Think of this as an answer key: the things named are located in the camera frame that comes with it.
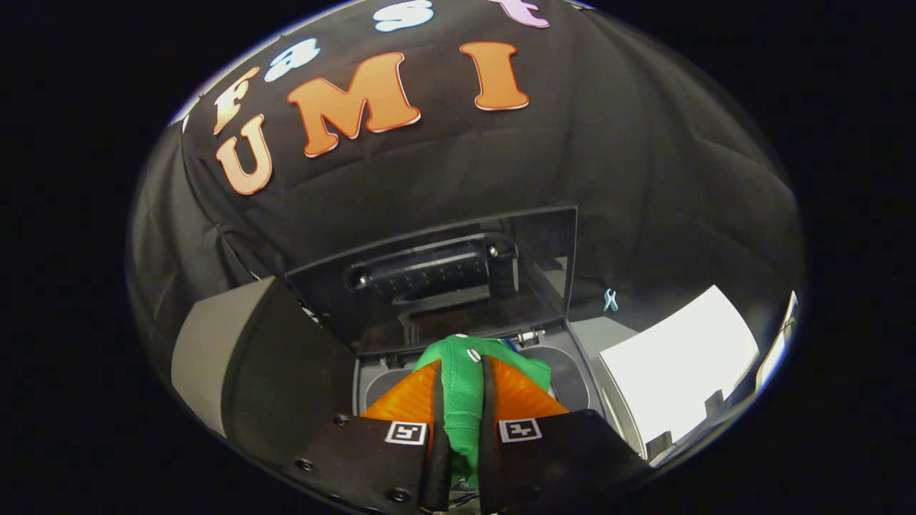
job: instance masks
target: green fabric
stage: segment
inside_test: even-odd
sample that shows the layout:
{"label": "green fabric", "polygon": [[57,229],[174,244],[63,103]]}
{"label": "green fabric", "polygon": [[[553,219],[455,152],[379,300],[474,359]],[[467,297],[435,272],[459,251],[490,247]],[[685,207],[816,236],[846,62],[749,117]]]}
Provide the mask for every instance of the green fabric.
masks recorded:
{"label": "green fabric", "polygon": [[420,357],[414,370],[442,360],[443,419],[452,447],[452,484],[466,478],[471,486],[479,488],[477,460],[484,411],[484,369],[481,363],[474,362],[468,349],[511,365],[544,391],[551,386],[551,368],[543,361],[522,356],[502,340],[457,334],[430,345]]}

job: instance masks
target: black cloth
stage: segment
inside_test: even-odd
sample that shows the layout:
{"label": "black cloth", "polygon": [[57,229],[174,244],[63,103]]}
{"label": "black cloth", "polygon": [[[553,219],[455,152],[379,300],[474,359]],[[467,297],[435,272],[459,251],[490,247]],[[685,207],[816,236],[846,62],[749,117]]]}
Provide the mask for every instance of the black cloth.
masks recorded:
{"label": "black cloth", "polygon": [[[160,374],[193,303],[255,275],[556,205],[579,209],[573,319],[600,315],[604,289],[614,288],[623,308],[611,316],[641,331],[715,284],[769,345],[790,291],[802,287],[796,203],[769,145],[708,77],[625,24],[565,2],[541,2],[544,29],[492,3],[449,2],[423,25],[376,32],[371,16],[388,4],[366,0],[270,44],[202,96],[183,133],[181,121],[165,132],[138,185],[126,267]],[[270,62],[306,38],[318,40],[319,55],[265,82]],[[517,48],[511,62],[528,106],[474,106],[480,85],[459,47],[488,40]],[[400,79],[421,120],[380,134],[362,127],[306,157],[288,93],[318,77],[345,90],[361,61],[392,51],[405,56]],[[215,98],[254,66],[239,113],[214,136]],[[244,196],[215,154],[237,137],[242,167],[253,170],[239,131],[258,114],[273,173]]]}

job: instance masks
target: printer lid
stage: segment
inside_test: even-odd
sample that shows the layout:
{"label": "printer lid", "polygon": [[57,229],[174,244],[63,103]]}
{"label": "printer lid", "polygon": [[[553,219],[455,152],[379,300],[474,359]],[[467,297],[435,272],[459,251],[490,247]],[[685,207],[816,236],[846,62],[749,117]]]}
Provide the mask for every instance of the printer lid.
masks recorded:
{"label": "printer lid", "polygon": [[357,354],[417,351],[565,320],[576,208],[500,214],[359,247],[285,276],[303,309]]}

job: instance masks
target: orange gripper pad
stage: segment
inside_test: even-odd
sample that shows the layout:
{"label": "orange gripper pad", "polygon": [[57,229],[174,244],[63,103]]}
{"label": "orange gripper pad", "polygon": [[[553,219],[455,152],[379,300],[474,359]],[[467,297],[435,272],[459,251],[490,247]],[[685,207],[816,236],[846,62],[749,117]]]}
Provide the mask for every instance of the orange gripper pad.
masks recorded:
{"label": "orange gripper pad", "polygon": [[426,423],[433,422],[433,381],[442,361],[437,359],[426,367],[414,370],[400,380],[361,416],[380,421]]}
{"label": "orange gripper pad", "polygon": [[537,419],[569,412],[528,376],[511,365],[488,357],[496,385],[495,422]]}

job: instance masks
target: small blue clip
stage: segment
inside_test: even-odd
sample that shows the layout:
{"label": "small blue clip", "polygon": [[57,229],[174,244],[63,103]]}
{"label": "small blue clip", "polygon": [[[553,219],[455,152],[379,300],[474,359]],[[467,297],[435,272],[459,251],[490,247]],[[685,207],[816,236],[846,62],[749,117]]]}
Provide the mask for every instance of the small blue clip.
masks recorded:
{"label": "small blue clip", "polygon": [[608,307],[617,311],[617,292],[610,288],[605,291],[605,311],[607,311]]}
{"label": "small blue clip", "polygon": [[510,340],[510,339],[508,339],[508,338],[503,338],[503,341],[506,342],[507,344],[509,344],[509,347],[511,347],[512,350],[514,350],[514,351],[518,352],[519,354],[521,354],[521,352],[518,350],[518,347],[516,347],[516,345],[512,343],[512,340]]}

